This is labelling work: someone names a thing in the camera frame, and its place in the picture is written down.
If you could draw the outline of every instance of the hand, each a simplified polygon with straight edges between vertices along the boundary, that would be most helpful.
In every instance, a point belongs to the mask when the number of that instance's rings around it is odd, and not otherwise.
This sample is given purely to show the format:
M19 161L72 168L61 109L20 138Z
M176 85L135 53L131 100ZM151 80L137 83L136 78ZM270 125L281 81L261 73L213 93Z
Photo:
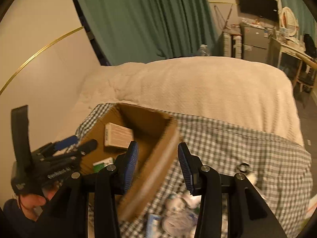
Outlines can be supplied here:
M51 200L56 192L57 192L57 188L53 188L47 191L47 199ZM22 212L28 219L36 221L38 219L38 215L35 213L34 208L36 206L44 206L46 203L46 199L40 195L27 194L27 195L20 195L17 198L17 203L18 203L18 207L22 210Z

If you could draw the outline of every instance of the black screen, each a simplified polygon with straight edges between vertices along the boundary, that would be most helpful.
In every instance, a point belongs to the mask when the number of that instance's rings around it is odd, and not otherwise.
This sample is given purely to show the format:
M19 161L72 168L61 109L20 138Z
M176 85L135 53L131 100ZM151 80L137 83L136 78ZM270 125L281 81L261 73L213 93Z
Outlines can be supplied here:
M279 22L276 0L239 0L240 11Z

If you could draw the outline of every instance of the open cardboard box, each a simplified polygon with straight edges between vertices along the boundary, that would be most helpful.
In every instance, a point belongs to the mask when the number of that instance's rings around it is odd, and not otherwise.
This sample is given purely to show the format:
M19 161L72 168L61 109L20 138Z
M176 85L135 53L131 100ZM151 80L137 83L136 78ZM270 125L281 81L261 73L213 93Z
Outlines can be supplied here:
M83 174L93 173L94 162L108 157L116 158L126 152L123 149L104 146L105 125L109 122L132 129L134 140L139 146L131 188L117 205L119 220L132 221L140 216L146 204L154 198L176 158L180 141L177 121L166 113L134 105L116 104L97 120L81 141L98 141L97 149L82 158L80 166Z

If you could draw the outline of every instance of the beige blanket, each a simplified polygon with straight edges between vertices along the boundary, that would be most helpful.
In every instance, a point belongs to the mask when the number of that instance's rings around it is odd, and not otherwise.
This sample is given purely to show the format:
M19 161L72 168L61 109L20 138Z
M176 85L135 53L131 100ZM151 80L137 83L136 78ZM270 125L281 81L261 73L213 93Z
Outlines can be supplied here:
M227 57L125 63L94 71L57 139L100 103L125 102L271 132L303 146L291 82L272 66Z

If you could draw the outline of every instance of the teal curtain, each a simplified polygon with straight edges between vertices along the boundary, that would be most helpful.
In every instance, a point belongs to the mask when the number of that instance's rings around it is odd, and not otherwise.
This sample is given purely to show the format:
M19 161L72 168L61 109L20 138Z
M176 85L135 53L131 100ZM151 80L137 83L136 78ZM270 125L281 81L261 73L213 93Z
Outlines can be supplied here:
M216 49L217 35L207 0L78 2L112 65L190 56L201 44Z
M315 40L315 19L303 0L281 0L282 7L289 7L298 19L299 35L309 34Z

